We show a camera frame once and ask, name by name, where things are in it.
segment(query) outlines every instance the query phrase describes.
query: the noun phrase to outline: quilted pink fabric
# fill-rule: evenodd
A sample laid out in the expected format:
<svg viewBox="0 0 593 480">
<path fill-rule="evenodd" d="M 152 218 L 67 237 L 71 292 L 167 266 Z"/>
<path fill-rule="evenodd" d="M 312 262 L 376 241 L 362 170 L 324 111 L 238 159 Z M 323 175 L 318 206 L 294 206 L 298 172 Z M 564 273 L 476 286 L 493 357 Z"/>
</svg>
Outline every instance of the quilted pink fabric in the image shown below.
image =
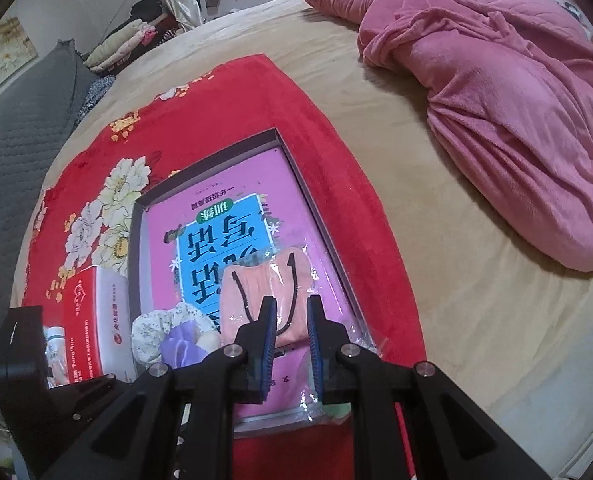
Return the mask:
<svg viewBox="0 0 593 480">
<path fill-rule="evenodd" d="M 306 0 L 407 68 L 467 178 L 531 244 L 593 270 L 593 45 L 552 0 Z"/>
</svg>

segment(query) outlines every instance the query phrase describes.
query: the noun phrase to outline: red floral cloth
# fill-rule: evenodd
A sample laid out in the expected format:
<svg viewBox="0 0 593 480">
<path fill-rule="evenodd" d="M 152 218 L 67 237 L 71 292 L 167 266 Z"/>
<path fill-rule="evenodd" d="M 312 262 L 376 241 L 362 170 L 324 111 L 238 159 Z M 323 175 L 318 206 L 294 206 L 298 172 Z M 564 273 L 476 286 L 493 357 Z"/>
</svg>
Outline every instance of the red floral cloth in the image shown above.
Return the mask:
<svg viewBox="0 0 593 480">
<path fill-rule="evenodd" d="M 125 273 L 135 197 L 272 127 L 321 211 L 368 325 L 387 338 L 385 358 L 404 365 L 423 360 L 413 292 L 379 198 L 323 113 L 265 56 L 220 65 L 109 124 L 65 168 L 35 223 L 23 305 L 42 304 L 44 323 L 59 324 L 67 308 L 60 290 L 74 270 L 95 261 Z M 237 479 L 350 479 L 352 471 L 349 424 L 234 446 Z"/>
</svg>

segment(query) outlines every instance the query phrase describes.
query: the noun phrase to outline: screw head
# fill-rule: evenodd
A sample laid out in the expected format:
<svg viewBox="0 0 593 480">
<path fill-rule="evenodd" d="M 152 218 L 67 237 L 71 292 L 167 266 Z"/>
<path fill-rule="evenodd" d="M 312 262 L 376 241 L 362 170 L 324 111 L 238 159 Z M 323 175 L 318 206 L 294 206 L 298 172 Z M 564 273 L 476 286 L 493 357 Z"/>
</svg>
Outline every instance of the screw head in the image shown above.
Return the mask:
<svg viewBox="0 0 593 480">
<path fill-rule="evenodd" d="M 361 353 L 361 347 L 354 343 L 347 343 L 340 348 L 340 352 L 346 357 L 356 357 Z"/>
<path fill-rule="evenodd" d="M 149 368 L 150 375 L 153 377 L 163 377 L 170 369 L 165 363 L 154 363 Z"/>
<path fill-rule="evenodd" d="M 243 347 L 234 343 L 223 348 L 223 353 L 228 357 L 238 357 L 243 353 Z"/>
<path fill-rule="evenodd" d="M 429 361 L 420 362 L 415 366 L 417 374 L 421 377 L 432 377 L 436 373 L 436 367 Z"/>
</svg>

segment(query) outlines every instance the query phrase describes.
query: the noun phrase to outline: red and white box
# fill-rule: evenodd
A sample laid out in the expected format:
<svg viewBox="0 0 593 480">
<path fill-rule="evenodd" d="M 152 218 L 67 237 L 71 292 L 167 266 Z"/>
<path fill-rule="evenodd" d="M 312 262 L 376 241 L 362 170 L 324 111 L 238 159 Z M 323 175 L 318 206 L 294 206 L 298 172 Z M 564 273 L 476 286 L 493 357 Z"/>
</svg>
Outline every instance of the red and white box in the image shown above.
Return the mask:
<svg viewBox="0 0 593 480">
<path fill-rule="evenodd" d="M 70 383 L 107 374 L 134 381 L 128 279 L 105 267 L 88 267 L 68 280 L 63 306 Z"/>
</svg>

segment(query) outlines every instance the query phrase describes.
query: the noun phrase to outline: bed sheet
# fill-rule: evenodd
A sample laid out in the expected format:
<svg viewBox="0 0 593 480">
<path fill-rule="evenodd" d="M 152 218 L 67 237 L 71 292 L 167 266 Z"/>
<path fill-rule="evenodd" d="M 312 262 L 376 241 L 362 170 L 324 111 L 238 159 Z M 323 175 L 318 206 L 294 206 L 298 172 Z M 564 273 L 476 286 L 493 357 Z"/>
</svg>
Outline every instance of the bed sheet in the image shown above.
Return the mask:
<svg viewBox="0 0 593 480">
<path fill-rule="evenodd" d="M 55 159 L 44 188 L 109 122 L 220 63 L 266 54 L 329 117 L 381 198 L 428 357 L 487 409 L 520 397 L 593 325 L 593 273 L 565 269 L 509 227 L 434 139 L 426 90 L 411 73 L 364 65 L 356 35 L 302 0 L 275 0 L 187 32 L 117 77 Z M 30 237 L 28 228 L 11 306 L 22 298 Z"/>
</svg>

